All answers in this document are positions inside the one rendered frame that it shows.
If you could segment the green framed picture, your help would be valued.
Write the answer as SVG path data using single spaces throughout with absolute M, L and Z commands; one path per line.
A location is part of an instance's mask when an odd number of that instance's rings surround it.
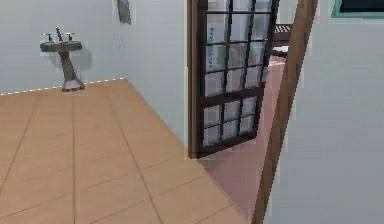
M 331 17 L 384 19 L 384 0 L 335 0 Z

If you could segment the grey pedestal sink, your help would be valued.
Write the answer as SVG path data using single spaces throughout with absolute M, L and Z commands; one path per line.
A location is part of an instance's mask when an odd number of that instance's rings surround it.
M 55 27 L 55 30 L 57 34 L 56 41 L 53 40 L 51 33 L 43 33 L 43 36 L 47 36 L 48 40 L 40 44 L 40 50 L 45 53 L 57 53 L 59 55 L 64 77 L 61 87 L 63 92 L 84 90 L 85 84 L 77 77 L 70 58 L 70 52 L 81 50 L 82 43 L 72 38 L 74 32 L 68 32 L 67 40 L 64 40 L 60 29 Z

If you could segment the dark slatted furniture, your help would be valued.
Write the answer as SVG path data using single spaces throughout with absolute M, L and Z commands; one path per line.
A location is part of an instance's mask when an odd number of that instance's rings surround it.
M 288 53 L 292 25 L 277 24 L 272 38 L 272 55 L 285 57 Z

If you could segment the grey wall-mounted object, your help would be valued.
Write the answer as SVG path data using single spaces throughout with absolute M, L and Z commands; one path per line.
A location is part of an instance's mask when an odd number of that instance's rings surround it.
M 123 24 L 131 23 L 131 12 L 129 0 L 117 0 L 119 21 Z

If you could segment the dark glass-paned room door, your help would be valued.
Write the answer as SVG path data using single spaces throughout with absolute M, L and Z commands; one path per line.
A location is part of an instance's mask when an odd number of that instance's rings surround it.
M 199 0 L 198 158 L 256 137 L 279 0 Z

